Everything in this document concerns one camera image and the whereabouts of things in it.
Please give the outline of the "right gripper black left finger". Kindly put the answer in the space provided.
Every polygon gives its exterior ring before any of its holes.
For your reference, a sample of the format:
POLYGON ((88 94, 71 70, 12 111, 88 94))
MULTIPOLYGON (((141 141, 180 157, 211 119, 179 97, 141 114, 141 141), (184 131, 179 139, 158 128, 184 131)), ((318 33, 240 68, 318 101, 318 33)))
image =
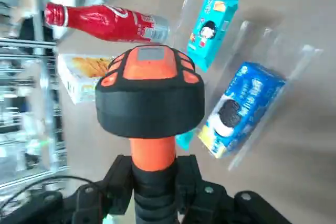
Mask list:
POLYGON ((118 155, 100 181, 72 179, 84 182, 72 195, 64 197, 60 191, 34 194, 1 217, 1 223, 102 223, 108 214, 125 214, 133 191, 130 156, 118 155))

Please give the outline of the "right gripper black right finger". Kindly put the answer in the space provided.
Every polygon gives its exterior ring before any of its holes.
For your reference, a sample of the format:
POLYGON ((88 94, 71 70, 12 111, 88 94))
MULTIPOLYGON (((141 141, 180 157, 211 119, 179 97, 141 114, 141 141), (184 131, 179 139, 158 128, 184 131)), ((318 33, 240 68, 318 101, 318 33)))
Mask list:
POLYGON ((182 223, 290 224, 258 193, 243 190, 231 197, 224 186, 203 180, 195 155, 179 156, 176 161, 175 191, 182 223))

